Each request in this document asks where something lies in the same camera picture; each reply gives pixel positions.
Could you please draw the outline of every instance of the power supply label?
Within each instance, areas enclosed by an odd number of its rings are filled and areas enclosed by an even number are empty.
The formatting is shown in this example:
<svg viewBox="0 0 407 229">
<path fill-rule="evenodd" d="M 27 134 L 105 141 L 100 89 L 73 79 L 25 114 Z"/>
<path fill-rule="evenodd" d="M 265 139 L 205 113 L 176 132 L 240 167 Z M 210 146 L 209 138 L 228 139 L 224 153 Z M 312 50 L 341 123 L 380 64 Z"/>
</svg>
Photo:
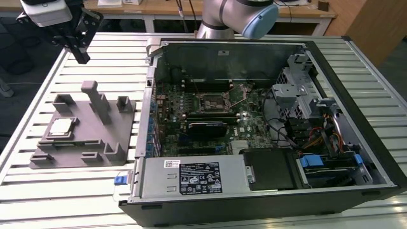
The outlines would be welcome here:
<svg viewBox="0 0 407 229">
<path fill-rule="evenodd" d="M 178 164 L 181 195 L 221 193 L 218 162 Z"/>
</svg>

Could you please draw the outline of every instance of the aluminum extrusion table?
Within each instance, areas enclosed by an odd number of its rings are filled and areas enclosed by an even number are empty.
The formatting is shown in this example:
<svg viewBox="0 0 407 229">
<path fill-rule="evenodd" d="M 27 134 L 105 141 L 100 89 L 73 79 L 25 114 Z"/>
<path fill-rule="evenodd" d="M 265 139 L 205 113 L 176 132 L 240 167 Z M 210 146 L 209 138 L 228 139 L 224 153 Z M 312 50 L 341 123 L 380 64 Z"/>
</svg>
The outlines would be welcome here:
<svg viewBox="0 0 407 229">
<path fill-rule="evenodd" d="M 61 52 L 19 125 L 0 156 L 0 228 L 114 228 L 140 226 L 121 212 L 117 201 L 129 188 L 113 186 L 113 178 L 133 168 L 137 121 L 146 74 L 146 39 L 190 38 L 189 34 L 98 33 L 88 49 L 90 61 L 76 63 Z M 407 103 L 352 42 L 340 37 L 268 36 L 268 40 L 312 40 L 320 48 L 402 171 L 407 172 Z M 120 167 L 27 168 L 54 108 L 57 93 L 88 100 L 81 82 L 96 80 L 106 98 L 126 95 L 136 100 L 128 163 Z M 326 95 L 329 91 L 321 82 Z M 224 222 L 176 228 L 407 228 L 407 196 L 366 202 L 333 215 Z"/>
</svg>

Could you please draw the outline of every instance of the circuit board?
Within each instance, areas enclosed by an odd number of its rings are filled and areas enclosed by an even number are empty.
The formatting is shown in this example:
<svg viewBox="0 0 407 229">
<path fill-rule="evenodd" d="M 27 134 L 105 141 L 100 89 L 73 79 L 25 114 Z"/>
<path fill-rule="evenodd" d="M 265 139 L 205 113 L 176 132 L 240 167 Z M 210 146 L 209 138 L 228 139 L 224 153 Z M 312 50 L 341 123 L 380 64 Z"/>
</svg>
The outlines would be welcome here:
<svg viewBox="0 0 407 229">
<path fill-rule="evenodd" d="M 214 149 L 216 155 L 232 154 L 230 141 L 245 140 L 249 148 L 272 147 L 270 135 L 261 115 L 262 89 L 252 89 L 248 83 L 233 83 L 228 100 L 221 93 L 186 93 L 181 85 L 157 84 L 160 156 L 200 156 L 201 149 Z M 238 90 L 246 88 L 244 97 Z M 226 126 L 222 137 L 193 140 L 185 134 L 184 116 L 201 112 L 233 113 L 238 122 Z M 180 154 L 193 149 L 196 154 Z"/>
</svg>

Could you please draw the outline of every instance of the barcode sticker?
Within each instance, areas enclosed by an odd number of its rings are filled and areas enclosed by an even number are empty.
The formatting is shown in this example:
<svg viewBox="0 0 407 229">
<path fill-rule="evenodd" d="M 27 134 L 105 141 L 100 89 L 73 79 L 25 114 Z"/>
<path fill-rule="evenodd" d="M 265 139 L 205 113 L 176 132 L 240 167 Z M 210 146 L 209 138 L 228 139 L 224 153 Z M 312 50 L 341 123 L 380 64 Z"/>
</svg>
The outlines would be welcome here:
<svg viewBox="0 0 407 229">
<path fill-rule="evenodd" d="M 180 161 L 164 161 L 164 168 L 178 168 Z"/>
</svg>

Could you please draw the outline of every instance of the white paper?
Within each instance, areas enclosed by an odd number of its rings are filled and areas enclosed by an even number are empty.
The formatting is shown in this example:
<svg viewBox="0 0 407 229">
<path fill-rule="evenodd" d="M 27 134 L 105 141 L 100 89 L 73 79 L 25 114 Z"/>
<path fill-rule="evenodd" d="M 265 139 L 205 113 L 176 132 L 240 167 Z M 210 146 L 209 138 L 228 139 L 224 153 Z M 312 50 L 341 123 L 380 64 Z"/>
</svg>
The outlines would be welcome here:
<svg viewBox="0 0 407 229">
<path fill-rule="evenodd" d="M 121 0 L 98 0 L 97 1 L 98 8 L 116 8 L 121 7 Z"/>
</svg>

